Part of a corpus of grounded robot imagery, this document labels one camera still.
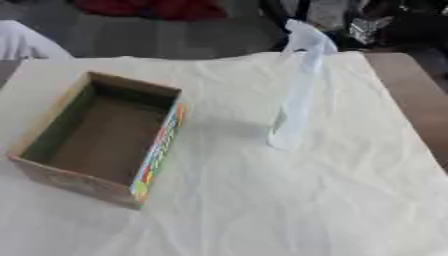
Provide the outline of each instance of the white fabric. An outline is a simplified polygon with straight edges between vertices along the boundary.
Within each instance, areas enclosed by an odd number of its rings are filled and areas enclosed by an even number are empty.
[[[2,157],[1,254],[448,255],[448,179],[361,54],[325,59],[300,149],[266,145],[296,62],[25,62],[0,91],[1,154],[86,70],[180,87],[189,113],[141,211]]]
[[[13,20],[0,21],[0,60],[70,59],[59,45]]]

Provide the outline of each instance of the table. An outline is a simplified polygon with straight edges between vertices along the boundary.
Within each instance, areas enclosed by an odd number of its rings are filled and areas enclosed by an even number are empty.
[[[437,161],[448,170],[448,95],[407,54],[365,56]],[[18,65],[18,61],[0,62],[0,88]]]

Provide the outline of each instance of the white paper sheet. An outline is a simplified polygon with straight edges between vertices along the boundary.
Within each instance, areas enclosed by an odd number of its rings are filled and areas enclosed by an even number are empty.
[[[86,70],[181,87],[189,113],[141,211],[0,158],[1,255],[448,255],[448,179],[361,54],[325,60],[300,149],[266,145],[292,63],[24,63],[0,91],[2,155]]]

